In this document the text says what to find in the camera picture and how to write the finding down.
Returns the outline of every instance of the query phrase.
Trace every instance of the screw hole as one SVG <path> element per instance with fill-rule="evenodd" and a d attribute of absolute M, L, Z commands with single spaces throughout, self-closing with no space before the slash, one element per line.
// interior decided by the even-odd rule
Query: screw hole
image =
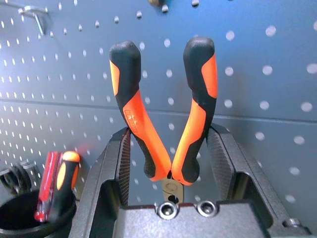
<path fill-rule="evenodd" d="M 162 206 L 161 211 L 164 215 L 169 216 L 173 213 L 174 209 L 172 206 L 166 204 L 166 205 Z"/>

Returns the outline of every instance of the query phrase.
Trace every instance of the pliers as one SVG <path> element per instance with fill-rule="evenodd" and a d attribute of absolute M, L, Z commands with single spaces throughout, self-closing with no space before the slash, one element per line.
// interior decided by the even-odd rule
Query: pliers
<path fill-rule="evenodd" d="M 183 60 L 192 105 L 187 124 L 171 163 L 142 102 L 139 89 L 141 54 L 134 43 L 126 41 L 110 49 L 113 92 L 128 127 L 144 156 L 144 173 L 151 181 L 168 176 L 191 185 L 199 176 L 197 153 L 207 136 L 217 99 L 217 68 L 213 40 L 194 37 L 186 45 Z"/>

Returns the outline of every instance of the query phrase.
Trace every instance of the gray pegboard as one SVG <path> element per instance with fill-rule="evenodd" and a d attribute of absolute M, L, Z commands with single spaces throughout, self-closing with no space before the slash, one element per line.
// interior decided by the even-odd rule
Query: gray pegboard
<path fill-rule="evenodd" d="M 173 0 L 167 13 L 146 0 L 20 4 L 48 8 L 47 35 L 39 37 L 34 19 L 22 21 L 17 9 L 0 4 L 1 167 L 21 156 L 42 170 L 48 150 L 76 148 L 83 157 L 80 195 L 89 167 L 124 126 L 108 51 L 125 40 L 141 50 L 142 97 L 173 157 L 191 101 L 183 50 L 194 35 L 210 36 L 219 77 L 214 122 L 229 128 L 260 162 L 288 212 L 317 232 L 315 0 L 201 0 L 196 8 L 190 0 Z M 129 203 L 159 202 L 160 183 L 145 177 L 143 155 L 132 141 Z M 201 180 L 186 188 L 187 201 L 218 198 L 205 149 Z"/>

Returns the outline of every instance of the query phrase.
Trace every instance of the black rubber grip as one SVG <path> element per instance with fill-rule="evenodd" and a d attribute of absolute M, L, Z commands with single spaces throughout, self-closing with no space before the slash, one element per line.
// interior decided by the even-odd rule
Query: black rubber grip
<path fill-rule="evenodd" d="M 72 185 L 72 179 L 73 179 L 76 167 L 78 166 L 78 163 L 62 160 L 60 166 L 62 166 L 63 163 L 65 163 L 65 166 L 66 166 L 65 176 L 64 176 L 63 183 L 60 189 L 57 189 L 58 179 L 56 180 L 56 184 L 54 185 L 52 204 L 51 204 L 51 209 L 48 215 L 49 222 L 56 222 L 72 204 L 71 185 Z"/>

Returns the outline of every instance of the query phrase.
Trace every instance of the tool holder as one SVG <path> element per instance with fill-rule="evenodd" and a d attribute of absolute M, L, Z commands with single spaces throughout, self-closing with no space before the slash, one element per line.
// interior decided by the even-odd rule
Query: tool holder
<path fill-rule="evenodd" d="M 39 192 L 32 191 L 13 198 L 0 207 L 0 238 L 67 238 L 76 211 L 75 196 L 68 209 L 54 223 L 34 219 Z"/>
<path fill-rule="evenodd" d="M 166 202 L 158 208 L 127 206 L 130 133 L 128 128 L 115 133 L 92 166 L 70 238 L 125 238 L 136 231 L 140 235 L 134 237 L 178 237 L 179 234 L 221 237 L 223 233 L 223 237 L 239 234 L 247 238 L 310 234 L 297 219 L 289 217 L 256 160 L 245 153 L 226 128 L 217 124 L 211 125 L 207 144 L 223 201 L 179 206 Z M 166 215 L 161 210 L 166 207 L 172 211 L 170 219 L 160 215 Z"/>

